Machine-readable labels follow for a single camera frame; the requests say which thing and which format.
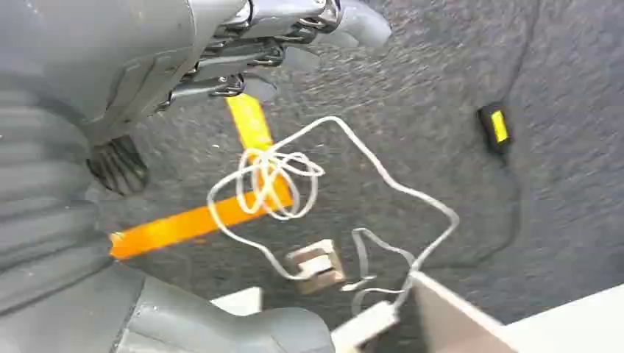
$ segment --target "small electronic device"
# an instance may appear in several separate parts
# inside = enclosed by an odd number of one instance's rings
[[[477,110],[477,117],[483,127],[489,150],[499,155],[506,154],[514,139],[503,103],[495,102],[480,108]]]

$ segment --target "black rubber part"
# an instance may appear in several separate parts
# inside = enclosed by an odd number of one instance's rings
[[[149,169],[128,135],[96,146],[87,165],[105,188],[122,196],[140,193],[149,182]]]

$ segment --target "tangled white cord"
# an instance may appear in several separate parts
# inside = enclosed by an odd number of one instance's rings
[[[309,278],[309,276],[296,276],[287,272],[284,267],[281,265],[280,261],[273,255],[271,250],[266,248],[264,245],[256,243],[254,241],[247,240],[243,237],[236,235],[234,232],[229,230],[221,218],[219,217],[219,213],[217,212],[215,206],[215,195],[221,190],[226,184],[235,181],[236,183],[236,198],[238,200],[238,204],[241,209],[246,213],[256,213],[260,209],[267,212],[271,217],[285,221],[292,218],[301,218],[306,215],[312,206],[314,206],[314,202],[316,201],[316,196],[318,194],[319,181],[318,178],[325,174],[325,170],[321,168],[316,163],[312,162],[305,154],[301,152],[293,152],[293,153],[282,153],[278,150],[284,147],[285,145],[291,143],[297,138],[302,137],[303,135],[310,132],[312,129],[317,127],[320,124],[323,124],[328,121],[333,121],[337,123],[347,135],[347,137],[360,149],[360,151],[371,161],[371,163],[377,169],[379,175],[381,175],[382,179],[388,186],[391,188],[400,191],[402,193],[406,193],[410,196],[417,197],[418,199],[423,200],[429,205],[437,208],[441,212],[443,212],[449,219],[450,225],[449,227],[440,235],[434,242],[432,242],[429,246],[425,248],[425,250],[414,260],[414,256],[405,250],[394,248],[390,246],[386,242],[383,242],[380,238],[375,236],[368,229],[354,229],[354,241],[356,242],[356,246],[358,245],[358,241],[356,240],[355,233],[362,232],[376,242],[378,245],[383,247],[384,249],[388,249],[389,251],[397,252],[402,254],[408,263],[410,264],[410,268],[408,271],[408,275],[405,278],[403,286],[400,290],[386,290],[382,288],[367,288],[359,293],[357,293],[354,297],[353,307],[359,308],[362,298],[366,293],[370,293],[373,291],[382,292],[382,293],[396,293],[399,294],[397,299],[394,302],[394,306],[398,309],[405,300],[407,299],[409,288],[411,287],[411,278],[409,276],[410,272],[418,271],[422,263],[425,259],[442,243],[446,240],[449,235],[457,228],[459,225],[459,216],[455,211],[449,208],[447,205],[438,201],[437,199],[427,195],[418,190],[414,190],[412,188],[408,188],[404,185],[401,185],[399,182],[394,180],[390,173],[383,167],[379,159],[372,153],[366,145],[355,135],[353,130],[349,128],[349,126],[340,118],[335,116],[326,116],[324,118],[320,118],[311,124],[305,126],[298,132],[295,132],[293,135],[281,140],[280,142],[274,144],[271,148],[266,151],[261,151],[259,149],[247,149],[241,156],[240,162],[238,164],[238,170],[225,178],[221,179],[217,182],[208,192],[206,197],[206,202],[208,203],[208,209],[210,214],[212,215],[216,225],[219,229],[228,237],[233,240],[238,241],[239,243],[246,244],[248,246],[252,246],[258,250],[260,250],[266,259],[273,265],[275,271],[277,271],[282,277],[291,280],[305,280]],[[303,165],[303,168],[298,168],[293,166],[291,163],[296,162],[300,165]],[[310,179],[310,196],[308,200],[302,207],[301,202],[301,194],[297,189],[293,179],[290,176],[290,173],[301,176],[308,177]],[[244,180],[245,176],[249,174],[252,185],[252,192],[254,193],[255,200],[250,205],[249,202],[244,197]],[[292,195],[292,204],[287,207],[280,201],[279,196],[276,194],[273,188],[273,182],[276,178],[282,177],[286,183],[288,184],[288,189]],[[368,260],[366,259],[366,265],[363,267],[364,263],[362,259],[363,252],[361,251],[361,247],[358,247],[358,253],[360,255],[361,261],[361,272],[365,269],[367,276],[368,271]]]

